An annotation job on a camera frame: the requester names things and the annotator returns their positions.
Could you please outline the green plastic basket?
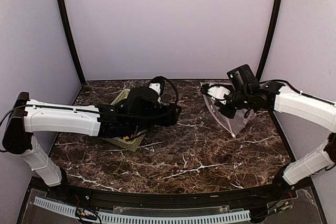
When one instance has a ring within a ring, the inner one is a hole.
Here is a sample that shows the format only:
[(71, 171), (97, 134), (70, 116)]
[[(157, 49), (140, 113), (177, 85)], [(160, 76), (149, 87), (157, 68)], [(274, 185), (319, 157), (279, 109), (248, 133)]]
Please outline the green plastic basket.
[[(127, 98), (130, 89), (122, 90), (119, 95), (112, 101), (111, 105), (116, 105), (118, 102)], [(104, 138), (106, 142), (109, 142), (113, 145), (126, 149), (128, 151), (136, 152), (140, 146), (142, 140), (144, 139), (147, 131), (136, 132), (132, 135), (131, 138), (125, 137), (114, 137), (114, 138)]]

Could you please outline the clear zip top bag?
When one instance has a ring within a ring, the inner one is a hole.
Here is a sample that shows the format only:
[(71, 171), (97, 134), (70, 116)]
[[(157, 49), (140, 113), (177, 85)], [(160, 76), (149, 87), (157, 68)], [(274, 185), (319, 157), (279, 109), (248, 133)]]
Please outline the clear zip top bag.
[(210, 114), (217, 121), (217, 123), (220, 124), (224, 129), (226, 129), (232, 135), (232, 137), (236, 137), (247, 125), (247, 123), (256, 117), (256, 113), (254, 111), (250, 111), (248, 117), (244, 118), (244, 115), (247, 112), (247, 110), (242, 109), (236, 111), (233, 119), (230, 119), (222, 115), (219, 112), (219, 107), (215, 105), (215, 99), (216, 98), (223, 99), (224, 95), (231, 93), (234, 90), (234, 88), (228, 81), (224, 82), (207, 81), (207, 82), (200, 82), (201, 91), (203, 90), (205, 91), (205, 88), (207, 88), (207, 86), (211, 86), (214, 84), (218, 85), (218, 87), (210, 88), (208, 94), (202, 93), (205, 104)]

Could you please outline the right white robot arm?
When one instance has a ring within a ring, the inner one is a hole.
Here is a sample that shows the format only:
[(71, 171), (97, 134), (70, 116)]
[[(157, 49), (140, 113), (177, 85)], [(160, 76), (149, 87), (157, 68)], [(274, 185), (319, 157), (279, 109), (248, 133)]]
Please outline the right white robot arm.
[(335, 167), (335, 103), (301, 91), (289, 84), (267, 81), (230, 87), (225, 84), (203, 84), (201, 93), (214, 100), (220, 114), (234, 118), (238, 110), (276, 111), (290, 114), (327, 129), (330, 134), (320, 146), (301, 159), (284, 166), (268, 188), (273, 200), (287, 193), (288, 187), (323, 169)]

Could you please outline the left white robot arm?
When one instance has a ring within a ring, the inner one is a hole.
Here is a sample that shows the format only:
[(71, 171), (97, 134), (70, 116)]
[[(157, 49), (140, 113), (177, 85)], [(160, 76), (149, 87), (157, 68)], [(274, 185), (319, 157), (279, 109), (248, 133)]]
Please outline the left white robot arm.
[(51, 161), (38, 143), (35, 132), (77, 133), (100, 138), (124, 138), (132, 141), (154, 126), (177, 123), (181, 107), (176, 101), (162, 105), (160, 95), (148, 87), (132, 88), (116, 104), (69, 106), (49, 104), (19, 94), (7, 121), (3, 152), (19, 155), (63, 201), (74, 197), (66, 173)]

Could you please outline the small circuit board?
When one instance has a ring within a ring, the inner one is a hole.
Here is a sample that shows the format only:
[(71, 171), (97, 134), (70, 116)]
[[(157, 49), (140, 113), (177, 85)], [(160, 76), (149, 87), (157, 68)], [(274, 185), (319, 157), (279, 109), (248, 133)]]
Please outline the small circuit board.
[(86, 209), (82, 209), (82, 208), (77, 208), (75, 210), (75, 216), (79, 220), (84, 220), (84, 221), (96, 221), (96, 220), (98, 220), (98, 217), (95, 213), (93, 213), (92, 211), (86, 210)]

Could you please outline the black front rail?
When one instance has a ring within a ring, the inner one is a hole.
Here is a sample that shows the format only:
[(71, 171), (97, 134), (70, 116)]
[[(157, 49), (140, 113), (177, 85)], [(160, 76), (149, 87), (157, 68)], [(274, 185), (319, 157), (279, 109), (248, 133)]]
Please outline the black front rail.
[(293, 205), (304, 210), (309, 205), (316, 208), (320, 206), (317, 192), (310, 178), (304, 179), (290, 193), (278, 194), (276, 197), (270, 195), (273, 188), (272, 185), (266, 185), (216, 193), (136, 194), (68, 186), (68, 199), (65, 202), (94, 210), (112, 209), (113, 207), (182, 209), (228, 205), (231, 209), (255, 209), (263, 212), (274, 201), (293, 198)]

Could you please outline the left black frame post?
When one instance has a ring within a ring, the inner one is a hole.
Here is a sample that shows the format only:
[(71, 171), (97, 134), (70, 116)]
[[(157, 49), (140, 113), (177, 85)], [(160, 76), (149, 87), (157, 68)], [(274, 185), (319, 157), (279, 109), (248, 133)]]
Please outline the left black frame post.
[(58, 4), (58, 9), (59, 9), (60, 18), (61, 18), (64, 33), (65, 33), (67, 45), (70, 51), (72, 63), (75, 67), (75, 71), (79, 79), (79, 82), (81, 86), (83, 86), (86, 83), (86, 79), (85, 79), (85, 75), (84, 75), (84, 72), (83, 72), (83, 69), (80, 63), (80, 59), (79, 59), (79, 56), (76, 50), (75, 41), (72, 35), (65, 0), (57, 0), (57, 4)]

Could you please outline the black frame post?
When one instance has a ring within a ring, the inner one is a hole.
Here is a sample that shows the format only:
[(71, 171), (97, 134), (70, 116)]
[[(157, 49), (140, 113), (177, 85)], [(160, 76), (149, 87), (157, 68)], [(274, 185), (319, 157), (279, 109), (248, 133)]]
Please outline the black frame post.
[(270, 21), (269, 21), (269, 26), (267, 30), (267, 35), (266, 35), (264, 47), (261, 53), (259, 65), (258, 65), (257, 72), (256, 72), (256, 78), (259, 81), (261, 80), (265, 67), (266, 67), (267, 59), (268, 59), (269, 52), (271, 49), (272, 40), (274, 38), (274, 34), (276, 30), (280, 7), (281, 7), (281, 0), (274, 0), (272, 11), (271, 11), (271, 16), (270, 16)]
[(70, 51), (72, 63), (75, 67), (75, 71), (79, 79), (79, 82), (81, 86), (83, 86), (86, 83), (86, 79), (85, 79), (85, 75), (84, 75), (84, 72), (83, 72), (83, 69), (80, 63), (80, 59), (79, 59), (79, 56), (76, 50), (75, 41), (72, 35), (65, 0), (57, 0), (57, 4), (58, 4), (58, 9), (59, 9), (60, 18), (61, 18), (64, 33), (65, 33), (67, 45)]

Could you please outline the right black frame post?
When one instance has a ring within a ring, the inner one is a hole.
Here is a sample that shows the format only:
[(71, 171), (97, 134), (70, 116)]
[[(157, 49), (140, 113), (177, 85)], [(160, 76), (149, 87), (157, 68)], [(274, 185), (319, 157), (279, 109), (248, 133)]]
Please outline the right black frame post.
[(267, 59), (268, 59), (269, 52), (271, 49), (272, 40), (274, 38), (274, 34), (276, 30), (280, 7), (281, 7), (281, 0), (274, 0), (272, 11), (271, 11), (271, 16), (270, 16), (270, 21), (269, 21), (269, 26), (267, 30), (267, 35), (266, 35), (264, 47), (261, 53), (259, 65), (258, 65), (257, 72), (256, 72), (256, 78), (259, 81), (261, 80), (265, 67), (266, 67)]

